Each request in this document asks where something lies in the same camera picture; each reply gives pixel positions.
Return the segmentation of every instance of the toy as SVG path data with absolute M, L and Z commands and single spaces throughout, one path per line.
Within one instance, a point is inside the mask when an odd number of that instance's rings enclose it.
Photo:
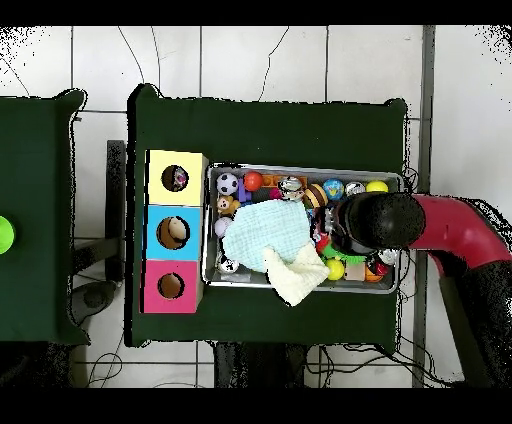
M 340 200 L 345 190 L 343 183 L 335 178 L 328 179 L 324 182 L 322 188 L 329 200 Z
M 233 215 L 240 207 L 240 202 L 233 199 L 233 196 L 220 196 L 217 200 L 217 212 L 219 215 Z
M 325 265 L 331 271 L 327 276 L 328 280 L 336 281 L 345 275 L 345 267 L 343 262 L 338 259 L 327 259 Z
M 238 179 L 238 200 L 242 203 L 252 200 L 252 193 L 246 190 L 243 178 Z
M 364 281 L 367 283 L 378 283 L 380 280 L 382 280 L 382 275 L 375 275 L 366 265 L 364 266 Z
M 263 174 L 262 177 L 263 177 L 263 183 L 261 186 L 265 187 L 265 188 L 277 187 L 279 184 L 279 180 L 281 180 L 283 178 L 282 175 L 271 175 L 271 174 Z M 295 177 L 295 178 L 297 178 L 300 181 L 302 188 L 305 189 L 308 186 L 307 177 Z
M 301 200 L 304 196 L 302 183 L 295 177 L 282 177 L 277 183 L 277 188 L 283 200 Z
M 325 191 L 318 184 L 310 184 L 304 192 L 304 204 L 309 208 L 319 208 L 327 205 L 328 199 Z
M 270 192 L 268 193 L 268 197 L 270 200 L 276 200 L 276 199 L 282 199 L 283 195 L 279 191 L 277 187 L 271 188 Z
M 14 243 L 14 227 L 7 218 L 0 216 L 0 255 L 7 252 Z
M 233 174 L 225 172 L 217 178 L 217 190 L 219 191 L 219 194 L 233 194 L 237 188 L 238 180 Z
M 215 234 L 222 238 L 226 234 L 226 230 L 233 223 L 233 220 L 227 216 L 219 218 L 214 225 Z
M 388 186 L 384 181 L 370 181 L 366 184 L 366 191 L 384 191 L 388 192 Z
M 263 176 L 256 171 L 250 171 L 244 176 L 244 186 L 248 191 L 256 191 L 263 184 Z

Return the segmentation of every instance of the green table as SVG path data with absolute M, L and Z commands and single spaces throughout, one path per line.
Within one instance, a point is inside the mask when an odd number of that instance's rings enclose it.
M 70 124 L 84 93 L 0 97 L 0 215 L 16 231 L 0 255 L 0 340 L 86 344 L 68 316 Z
M 201 152 L 210 162 L 400 173 L 406 105 L 240 103 L 158 98 L 149 84 L 128 101 L 126 341 L 379 343 L 394 351 L 396 293 L 314 292 L 294 308 L 270 290 L 207 286 L 196 314 L 138 308 L 144 152 Z

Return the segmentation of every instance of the black cable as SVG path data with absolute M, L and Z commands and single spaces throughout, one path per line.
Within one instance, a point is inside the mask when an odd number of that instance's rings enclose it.
M 284 36 L 286 35 L 286 33 L 288 32 L 289 29 L 290 29 L 290 25 L 288 25 L 286 27 L 286 31 L 283 33 L 283 35 L 281 36 L 281 39 L 279 40 L 277 45 L 274 47 L 274 50 L 272 50 L 270 52 L 270 54 L 268 55 L 268 68 L 267 68 L 267 72 L 265 73 L 265 79 L 263 80 L 263 87 L 261 88 L 261 94 L 260 94 L 260 97 L 258 98 L 258 102 L 261 100 L 261 97 L 263 96 L 263 92 L 265 91 L 265 85 L 267 84 L 267 75 L 268 75 L 268 71 L 270 71 L 270 56 L 272 56 L 272 54 L 277 50 L 277 48 L 279 47 L 279 45 L 283 41 L 283 38 L 284 38 Z

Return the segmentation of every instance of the tennis ball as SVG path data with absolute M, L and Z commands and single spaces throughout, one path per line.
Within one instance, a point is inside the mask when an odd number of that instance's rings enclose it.
M 387 184 L 384 181 L 370 181 L 366 184 L 366 191 L 389 191 Z
M 327 268 L 329 268 L 331 271 L 329 272 L 327 279 L 335 281 L 339 280 L 345 275 L 345 267 L 343 266 L 343 262 L 339 261 L 338 259 L 327 259 L 325 265 L 327 265 Z

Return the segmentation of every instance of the toy in hole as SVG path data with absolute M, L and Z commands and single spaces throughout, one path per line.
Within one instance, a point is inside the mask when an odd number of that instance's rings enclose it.
M 233 215 L 240 207 L 240 202 L 233 196 L 220 196 L 217 200 L 217 212 L 219 215 Z
M 158 242 L 170 250 L 181 249 L 190 238 L 186 221 L 179 216 L 163 219 L 156 229 Z
M 345 266 L 339 259 L 327 259 L 325 265 L 329 268 L 328 280 L 336 281 L 345 275 Z
M 277 200 L 277 199 L 282 199 L 283 195 L 281 194 L 281 192 L 279 191 L 279 189 L 277 187 L 273 187 L 270 189 L 270 191 L 268 193 L 268 197 L 270 200 Z
M 354 194 L 364 193 L 366 188 L 364 184 L 358 183 L 357 181 L 352 181 L 345 186 L 345 194 L 347 196 L 353 196 Z
M 230 195 L 238 189 L 238 179 L 229 172 L 219 175 L 217 178 L 217 190 L 219 194 Z
M 219 218 L 215 221 L 214 230 L 217 237 L 222 238 L 226 234 L 226 230 L 233 223 L 233 220 L 227 216 Z
M 310 184 L 304 192 L 304 204 L 307 208 L 319 208 L 327 205 L 328 199 L 325 191 L 318 184 Z
M 247 191 L 256 191 L 263 184 L 263 176 L 256 171 L 250 171 L 244 175 L 244 186 Z
M 296 177 L 284 177 L 277 183 L 277 188 L 283 200 L 300 201 L 304 196 L 301 181 Z
M 171 165 L 162 172 L 163 186 L 173 192 L 183 190 L 188 183 L 187 172 L 179 165 Z
M 384 181 L 370 181 L 366 184 L 366 191 L 383 191 L 388 192 L 388 186 Z
M 330 178 L 325 181 L 322 185 L 322 188 L 324 189 L 325 194 L 327 195 L 327 199 L 329 200 L 340 200 L 345 190 L 343 183 L 336 178 Z
M 252 200 L 252 193 L 245 188 L 243 178 L 238 179 L 237 195 L 238 201 L 242 204 L 244 202 L 250 202 Z

